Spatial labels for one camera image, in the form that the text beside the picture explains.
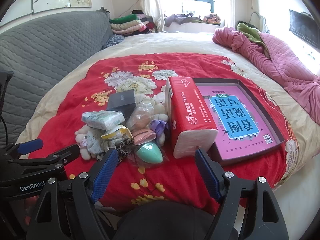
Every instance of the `folded clothes stack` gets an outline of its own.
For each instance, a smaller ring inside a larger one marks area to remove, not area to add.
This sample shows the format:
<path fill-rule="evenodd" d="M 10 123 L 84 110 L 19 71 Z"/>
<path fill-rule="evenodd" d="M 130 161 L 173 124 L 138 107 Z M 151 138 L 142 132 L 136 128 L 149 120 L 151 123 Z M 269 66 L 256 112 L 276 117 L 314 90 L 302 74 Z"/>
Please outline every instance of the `folded clothes stack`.
<path fill-rule="evenodd" d="M 110 20 L 112 32 L 125 37 L 151 33 L 154 28 L 152 17 L 148 18 L 141 10 L 136 11 L 138 13 L 132 11 L 130 15 Z"/>

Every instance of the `red tissue package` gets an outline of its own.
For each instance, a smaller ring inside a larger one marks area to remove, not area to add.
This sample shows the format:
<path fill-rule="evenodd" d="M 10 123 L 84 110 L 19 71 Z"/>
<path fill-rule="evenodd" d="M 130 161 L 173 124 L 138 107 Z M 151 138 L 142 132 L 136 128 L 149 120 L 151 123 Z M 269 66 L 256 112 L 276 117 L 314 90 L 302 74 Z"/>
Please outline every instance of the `red tissue package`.
<path fill-rule="evenodd" d="M 192 156 L 199 147 L 208 151 L 218 130 L 192 78 L 169 77 L 165 101 L 171 126 L 173 156 Z"/>

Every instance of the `pink quilted blanket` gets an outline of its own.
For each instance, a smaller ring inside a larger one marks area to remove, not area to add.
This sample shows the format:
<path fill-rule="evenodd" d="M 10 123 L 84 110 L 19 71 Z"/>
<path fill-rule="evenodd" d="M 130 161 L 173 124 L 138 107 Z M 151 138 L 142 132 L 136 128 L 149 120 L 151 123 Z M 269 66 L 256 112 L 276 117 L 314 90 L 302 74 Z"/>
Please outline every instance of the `pink quilted blanket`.
<path fill-rule="evenodd" d="M 249 59 L 261 72 L 279 83 L 320 125 L 320 77 L 311 73 L 284 41 L 268 33 L 260 33 L 260 37 L 271 59 L 264 55 L 263 47 L 251 43 L 232 27 L 216 29 L 212 40 Z"/>

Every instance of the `gray quilted sofa cover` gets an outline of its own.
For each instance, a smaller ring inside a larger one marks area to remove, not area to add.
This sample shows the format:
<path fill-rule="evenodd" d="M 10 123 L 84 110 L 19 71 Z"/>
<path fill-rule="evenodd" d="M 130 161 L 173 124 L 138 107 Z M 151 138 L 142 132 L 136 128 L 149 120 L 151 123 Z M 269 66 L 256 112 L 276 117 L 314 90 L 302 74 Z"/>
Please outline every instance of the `gray quilted sofa cover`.
<path fill-rule="evenodd" d="M 14 71 L 2 112 L 9 143 L 17 140 L 41 98 L 111 36 L 109 12 L 103 8 L 40 17 L 0 34 L 0 70 Z"/>

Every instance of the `white curtain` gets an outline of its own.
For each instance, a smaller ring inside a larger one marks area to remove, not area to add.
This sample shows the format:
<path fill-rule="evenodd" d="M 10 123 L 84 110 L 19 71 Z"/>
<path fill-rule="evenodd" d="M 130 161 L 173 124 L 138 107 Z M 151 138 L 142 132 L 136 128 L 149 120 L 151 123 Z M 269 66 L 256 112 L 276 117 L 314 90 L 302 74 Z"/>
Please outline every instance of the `white curtain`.
<path fill-rule="evenodd" d="M 146 15 L 153 18 L 158 32 L 162 32 L 164 30 L 164 14 L 160 0 L 141 0 L 141 7 Z"/>
<path fill-rule="evenodd" d="M 236 0 L 214 0 L 214 12 L 226 27 L 236 27 Z"/>

